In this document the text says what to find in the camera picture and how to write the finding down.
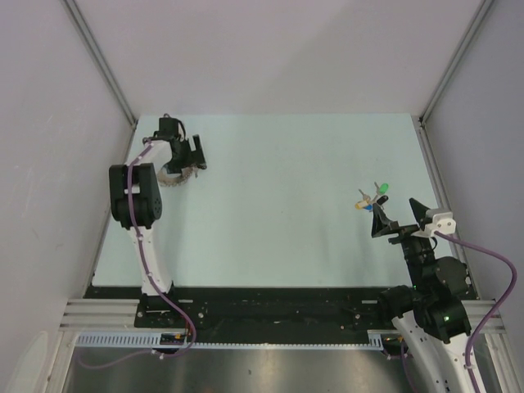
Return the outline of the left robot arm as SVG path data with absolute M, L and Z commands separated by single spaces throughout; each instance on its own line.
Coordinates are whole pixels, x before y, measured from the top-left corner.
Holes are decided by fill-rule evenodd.
M 111 215 L 133 242 L 147 296 L 165 295 L 173 286 L 155 241 L 155 223 L 163 213 L 160 189 L 181 186 L 205 169 L 200 136 L 189 136 L 184 123 L 168 114 L 142 139 L 136 157 L 109 168 Z

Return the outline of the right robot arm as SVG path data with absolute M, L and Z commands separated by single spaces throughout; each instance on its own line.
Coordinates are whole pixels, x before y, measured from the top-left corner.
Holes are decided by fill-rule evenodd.
M 456 230 L 449 210 L 410 199 L 415 224 L 401 226 L 373 203 L 372 236 L 402 248 L 410 285 L 392 287 L 378 299 L 377 317 L 400 333 L 402 351 L 413 356 L 426 392 L 484 392 L 486 386 L 469 339 L 473 330 L 463 298 L 470 292 L 468 269 L 453 256 L 436 257 L 437 234 Z

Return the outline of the metal key organizer ring disc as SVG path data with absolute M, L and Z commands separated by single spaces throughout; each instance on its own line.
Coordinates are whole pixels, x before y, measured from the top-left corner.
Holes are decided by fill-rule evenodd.
M 195 165 L 182 168 L 180 173 L 170 174 L 166 167 L 162 168 L 157 174 L 158 183 L 162 187 L 177 187 L 187 183 L 192 177 L 198 176 L 199 168 Z

